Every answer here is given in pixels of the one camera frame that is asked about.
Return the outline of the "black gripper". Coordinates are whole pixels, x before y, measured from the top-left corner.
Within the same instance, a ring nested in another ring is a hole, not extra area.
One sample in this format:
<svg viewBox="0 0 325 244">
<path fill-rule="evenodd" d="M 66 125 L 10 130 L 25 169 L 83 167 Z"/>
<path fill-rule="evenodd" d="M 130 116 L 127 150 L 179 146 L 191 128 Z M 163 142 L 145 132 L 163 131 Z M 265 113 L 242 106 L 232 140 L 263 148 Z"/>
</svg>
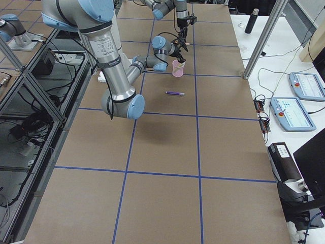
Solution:
<svg viewBox="0 0 325 244">
<path fill-rule="evenodd" d="M 188 52 L 187 44 L 186 44 L 186 37 L 187 37 L 187 26 L 188 26 L 188 18 L 177 18 L 177 26 L 180 29 L 178 34 L 179 45 L 182 47 L 186 52 Z"/>
<path fill-rule="evenodd" d="M 186 62 L 186 59 L 180 54 L 180 48 L 178 44 L 171 43 L 171 57 L 177 58 L 180 64 Z"/>
</svg>

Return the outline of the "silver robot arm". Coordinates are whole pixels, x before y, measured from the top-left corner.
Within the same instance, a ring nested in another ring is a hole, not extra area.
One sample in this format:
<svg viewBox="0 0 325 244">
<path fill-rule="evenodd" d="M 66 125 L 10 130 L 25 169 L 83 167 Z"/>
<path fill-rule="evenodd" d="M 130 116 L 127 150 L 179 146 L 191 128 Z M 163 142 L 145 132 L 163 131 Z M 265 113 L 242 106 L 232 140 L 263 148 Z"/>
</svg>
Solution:
<svg viewBox="0 0 325 244">
<path fill-rule="evenodd" d="M 152 40 L 153 55 L 134 57 L 128 68 L 122 63 L 121 51 L 117 48 L 111 29 L 117 24 L 113 1 L 43 1 L 43 22 L 56 29 L 76 32 L 88 38 L 89 50 L 108 84 L 102 97 L 102 109 L 111 117 L 138 119 L 145 108 L 145 99 L 133 87 L 135 80 L 152 68 L 164 72 L 167 57 L 177 58 L 179 63 L 185 59 L 181 48 L 186 47 L 187 13 L 186 1 L 143 1 L 152 8 L 156 19 L 162 19 L 172 9 L 177 10 L 177 20 L 182 33 L 168 41 L 162 36 Z"/>
<path fill-rule="evenodd" d="M 186 37 L 188 32 L 188 26 L 193 25 L 196 22 L 196 16 L 190 15 L 187 11 L 186 1 L 133 1 L 136 5 L 149 7 L 152 10 L 152 14 L 156 20 L 163 19 L 167 14 L 174 10 L 174 17 L 177 18 L 177 26 L 179 30 L 176 30 L 178 35 L 169 33 L 174 36 L 175 39 L 170 42 L 169 55 L 172 57 L 181 56 L 181 48 L 188 52 L 186 47 Z"/>
</svg>

